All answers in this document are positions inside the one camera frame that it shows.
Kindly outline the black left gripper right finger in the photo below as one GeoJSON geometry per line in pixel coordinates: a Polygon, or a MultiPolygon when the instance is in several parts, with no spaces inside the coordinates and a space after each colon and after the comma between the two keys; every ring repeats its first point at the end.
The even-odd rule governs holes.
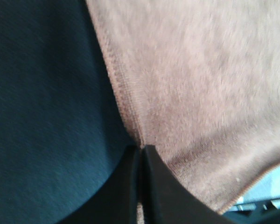
{"type": "Polygon", "coordinates": [[[142,204],[146,224],[230,224],[190,194],[174,177],[155,146],[142,150],[142,204]]]}

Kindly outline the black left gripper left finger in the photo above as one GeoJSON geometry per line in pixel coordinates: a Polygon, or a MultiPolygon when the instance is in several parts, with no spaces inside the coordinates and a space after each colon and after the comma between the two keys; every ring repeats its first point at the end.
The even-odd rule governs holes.
{"type": "Polygon", "coordinates": [[[139,150],[128,146],[104,185],[60,224],[137,223],[139,150]]]}

